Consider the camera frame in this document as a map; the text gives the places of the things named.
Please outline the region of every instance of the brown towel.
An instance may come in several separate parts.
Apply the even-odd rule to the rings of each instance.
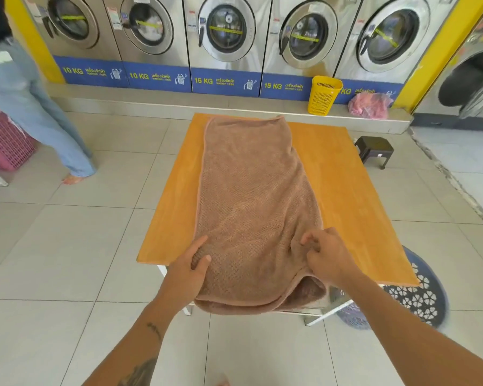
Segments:
[[[204,133],[193,258],[212,256],[195,303],[217,314],[295,309],[326,289],[299,241],[322,218],[284,118],[212,118]]]

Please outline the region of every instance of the washing machine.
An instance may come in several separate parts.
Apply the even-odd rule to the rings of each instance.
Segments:
[[[337,103],[356,93],[395,99],[457,0],[363,0],[335,77]]]
[[[483,17],[415,109],[412,125],[483,129]]]
[[[184,0],[193,92],[259,96],[272,0]]]
[[[182,0],[104,0],[131,88],[191,92]]]
[[[102,0],[24,0],[68,84],[127,88]]]
[[[333,76],[361,0],[273,0],[261,97],[309,99],[315,76]]]

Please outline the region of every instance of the yellow basket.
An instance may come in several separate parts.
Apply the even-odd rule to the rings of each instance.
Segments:
[[[342,88],[341,80],[326,76],[313,77],[308,112],[313,115],[326,116]]]

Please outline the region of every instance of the yellow pillar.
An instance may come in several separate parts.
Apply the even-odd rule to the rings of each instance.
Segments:
[[[397,97],[394,107],[413,112],[482,15],[483,0],[458,1]]]
[[[53,60],[23,2],[21,0],[6,0],[6,12],[19,28],[32,58],[34,58],[46,79],[50,82],[64,84],[63,74]]]

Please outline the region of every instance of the left hand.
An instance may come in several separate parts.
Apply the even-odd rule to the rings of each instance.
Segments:
[[[172,307],[175,306],[175,312],[189,305],[204,284],[211,256],[206,255],[201,258],[194,270],[192,270],[192,258],[206,240],[207,236],[203,236],[193,241],[189,248],[170,265],[161,283],[156,299],[163,300]]]

